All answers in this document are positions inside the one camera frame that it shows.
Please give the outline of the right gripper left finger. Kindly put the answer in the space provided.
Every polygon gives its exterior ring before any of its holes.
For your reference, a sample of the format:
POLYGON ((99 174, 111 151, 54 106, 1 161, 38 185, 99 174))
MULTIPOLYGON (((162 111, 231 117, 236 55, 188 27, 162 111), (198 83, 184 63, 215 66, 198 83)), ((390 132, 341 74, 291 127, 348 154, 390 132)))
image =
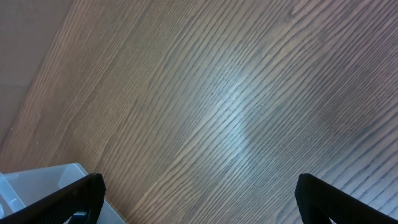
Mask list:
POLYGON ((1 219, 1 224, 96 224, 106 187, 99 173, 88 174, 22 210, 1 219))

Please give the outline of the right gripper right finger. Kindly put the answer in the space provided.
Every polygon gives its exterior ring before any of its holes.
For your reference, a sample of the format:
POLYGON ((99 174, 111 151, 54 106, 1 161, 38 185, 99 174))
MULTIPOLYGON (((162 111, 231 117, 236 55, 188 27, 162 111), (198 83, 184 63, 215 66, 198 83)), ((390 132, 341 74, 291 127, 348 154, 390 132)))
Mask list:
POLYGON ((304 224, 397 224, 397 220, 308 173, 299 175, 295 199, 304 224))

